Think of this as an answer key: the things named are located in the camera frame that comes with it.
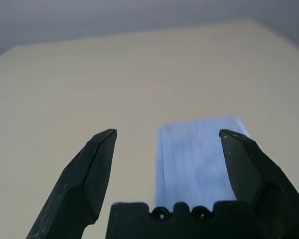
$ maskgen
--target screw hole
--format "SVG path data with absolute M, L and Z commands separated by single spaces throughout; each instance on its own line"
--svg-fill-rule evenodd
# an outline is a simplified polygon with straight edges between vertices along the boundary
M 170 213 L 166 208 L 159 207 L 152 211 L 151 217 L 157 222 L 166 222 L 170 219 Z
M 210 220 L 213 218 L 213 214 L 205 207 L 203 206 L 199 206 L 199 207 L 195 207 L 192 210 L 192 215 L 195 219 L 197 220 Z

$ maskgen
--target blue object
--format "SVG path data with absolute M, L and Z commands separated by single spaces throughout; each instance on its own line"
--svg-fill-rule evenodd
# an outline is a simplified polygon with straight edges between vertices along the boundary
M 236 200 L 231 188 L 220 129 L 230 129 L 250 137 L 237 118 L 210 118 L 173 123 L 158 131 L 156 158 L 157 207 L 170 212 L 177 202 L 190 209 L 213 209 L 216 201 Z

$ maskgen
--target blue block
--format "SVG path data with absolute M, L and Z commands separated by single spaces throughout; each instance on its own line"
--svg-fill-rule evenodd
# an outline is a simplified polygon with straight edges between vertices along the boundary
M 210 118 L 162 126 L 157 136 L 157 207 L 173 210 L 177 202 L 190 209 L 213 209 L 216 201 L 236 200 L 219 135 L 230 129 L 250 137 L 237 118 Z

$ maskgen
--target blue sponge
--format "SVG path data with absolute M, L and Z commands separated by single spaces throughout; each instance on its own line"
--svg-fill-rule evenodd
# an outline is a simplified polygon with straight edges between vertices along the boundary
M 216 201 L 236 200 L 231 188 L 220 129 L 249 137 L 237 118 L 210 118 L 162 126 L 158 131 L 156 158 L 157 207 L 173 210 L 177 202 L 190 209 L 213 209 Z

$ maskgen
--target black plastic part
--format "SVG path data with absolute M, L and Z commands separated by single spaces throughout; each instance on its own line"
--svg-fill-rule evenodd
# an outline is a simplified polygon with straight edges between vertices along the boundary
M 282 170 L 245 135 L 219 135 L 237 200 L 251 204 L 266 237 L 299 239 L 299 194 Z
M 98 219 L 108 186 L 117 132 L 91 138 L 63 170 L 27 239 L 80 239 Z
M 207 218 L 197 217 L 194 211 L 191 213 L 185 203 L 175 204 L 170 219 L 164 222 L 152 216 L 155 211 L 150 214 L 145 203 L 113 204 L 106 239 L 264 238 L 250 205 L 245 202 L 217 202 L 213 217 Z

